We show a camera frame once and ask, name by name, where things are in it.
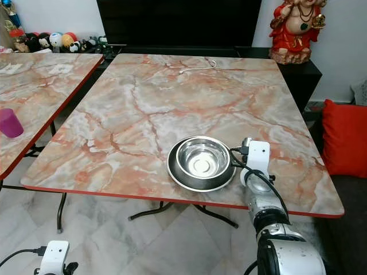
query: statue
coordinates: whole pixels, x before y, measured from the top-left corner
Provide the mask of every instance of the statue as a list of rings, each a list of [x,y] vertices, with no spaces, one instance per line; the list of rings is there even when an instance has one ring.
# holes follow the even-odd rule
[[[285,0],[274,11],[270,23],[273,29],[273,47],[270,57],[280,64],[301,64],[311,56],[310,41],[317,42],[317,36],[325,26],[321,7],[327,0]]]

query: marble floor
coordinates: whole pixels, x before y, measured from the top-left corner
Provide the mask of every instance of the marble floor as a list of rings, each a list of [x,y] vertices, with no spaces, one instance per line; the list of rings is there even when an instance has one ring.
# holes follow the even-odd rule
[[[59,117],[56,126],[64,118]],[[37,145],[49,138],[46,133]],[[19,185],[33,160],[23,159],[4,184]],[[236,221],[238,229],[193,206],[179,204],[163,213],[128,221],[129,215],[155,208],[158,202],[68,194],[64,232],[57,234],[60,198],[54,193],[1,190],[0,260],[53,239],[69,241],[67,262],[79,263],[75,275],[237,275],[256,259],[255,231],[245,210],[208,207]],[[291,220],[323,254],[314,220],[299,216]],[[4,264],[0,275],[33,274],[41,260],[36,254],[22,253]]]

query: television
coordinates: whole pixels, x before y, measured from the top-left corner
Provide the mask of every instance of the television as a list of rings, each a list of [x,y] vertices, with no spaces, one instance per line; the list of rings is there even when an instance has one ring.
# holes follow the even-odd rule
[[[97,0],[110,45],[251,46],[261,0]]]

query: red pillow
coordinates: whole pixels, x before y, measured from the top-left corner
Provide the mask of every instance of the red pillow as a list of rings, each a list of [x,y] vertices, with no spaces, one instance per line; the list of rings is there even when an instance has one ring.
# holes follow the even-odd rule
[[[322,158],[330,175],[367,178],[367,107],[325,100]]]

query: white wall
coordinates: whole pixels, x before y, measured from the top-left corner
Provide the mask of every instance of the white wall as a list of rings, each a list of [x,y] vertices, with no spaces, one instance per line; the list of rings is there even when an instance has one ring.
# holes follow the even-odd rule
[[[103,35],[96,0],[13,0],[27,32],[74,32],[79,39]],[[253,41],[271,46],[268,37],[274,9],[282,0],[263,0]],[[367,77],[367,0],[329,0],[326,28],[313,44],[312,61],[323,76],[312,100],[348,101],[349,85]]]

